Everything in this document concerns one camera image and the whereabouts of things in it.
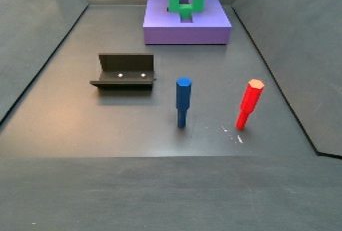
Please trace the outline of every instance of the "gray table surface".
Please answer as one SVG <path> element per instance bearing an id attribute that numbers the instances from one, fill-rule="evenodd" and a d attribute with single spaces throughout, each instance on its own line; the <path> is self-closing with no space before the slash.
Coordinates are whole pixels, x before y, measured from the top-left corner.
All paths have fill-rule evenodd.
<path id="1" fill-rule="evenodd" d="M 1 159 L 1 230 L 338 231 L 340 172 L 322 157 Z"/>
<path id="2" fill-rule="evenodd" d="M 1 126 L 1 230 L 340 229 L 340 161 L 314 156 L 226 11 L 228 46 L 145 47 L 143 7 L 89 8 Z M 99 52 L 155 53 L 151 94 L 99 92 L 88 84 L 100 75 Z M 183 75 L 193 94 L 179 131 L 175 80 Z M 236 132 L 251 78 L 266 89 Z M 196 157 L 93 157 L 167 155 Z"/>
<path id="3" fill-rule="evenodd" d="M 310 144 L 231 7 L 228 45 L 145 46 L 144 6 L 91 6 L 1 126 L 1 157 L 312 156 Z M 99 53 L 155 54 L 147 92 L 99 91 Z M 187 127 L 175 81 L 192 79 Z M 244 131 L 234 127 L 250 79 L 266 88 Z"/>

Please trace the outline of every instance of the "purple platform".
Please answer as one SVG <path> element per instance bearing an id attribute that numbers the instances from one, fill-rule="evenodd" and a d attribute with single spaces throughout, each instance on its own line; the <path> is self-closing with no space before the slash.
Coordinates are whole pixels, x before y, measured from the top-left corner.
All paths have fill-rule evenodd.
<path id="1" fill-rule="evenodd" d="M 227 44 L 231 24 L 219 0 L 204 0 L 204 11 L 181 23 L 179 13 L 167 12 L 168 0 L 147 0 L 145 44 Z"/>

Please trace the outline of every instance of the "blue peg top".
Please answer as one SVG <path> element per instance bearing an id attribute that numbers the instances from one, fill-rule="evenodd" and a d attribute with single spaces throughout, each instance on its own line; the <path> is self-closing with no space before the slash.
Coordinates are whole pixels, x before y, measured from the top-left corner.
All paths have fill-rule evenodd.
<path id="1" fill-rule="evenodd" d="M 187 111 L 189 108 L 191 80 L 180 77 L 176 81 L 176 109 Z"/>

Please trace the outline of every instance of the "blue peg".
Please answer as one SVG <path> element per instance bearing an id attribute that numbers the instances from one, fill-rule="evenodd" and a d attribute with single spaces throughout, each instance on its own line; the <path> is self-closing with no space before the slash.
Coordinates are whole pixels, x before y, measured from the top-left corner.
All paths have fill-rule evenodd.
<path id="1" fill-rule="evenodd" d="M 177 109 L 177 128 L 185 127 L 187 110 L 189 108 L 191 80 L 180 77 L 176 80 L 176 109 Z"/>

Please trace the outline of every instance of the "red peg tip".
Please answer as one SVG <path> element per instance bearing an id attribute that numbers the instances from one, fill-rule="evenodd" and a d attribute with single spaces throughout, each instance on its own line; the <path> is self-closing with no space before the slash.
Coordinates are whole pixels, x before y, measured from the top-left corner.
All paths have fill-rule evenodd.
<path id="1" fill-rule="evenodd" d="M 240 103 L 240 114 L 236 121 L 236 128 L 239 130 L 244 128 L 248 116 L 255 109 L 263 88 L 264 84 L 260 80 L 250 80 Z"/>

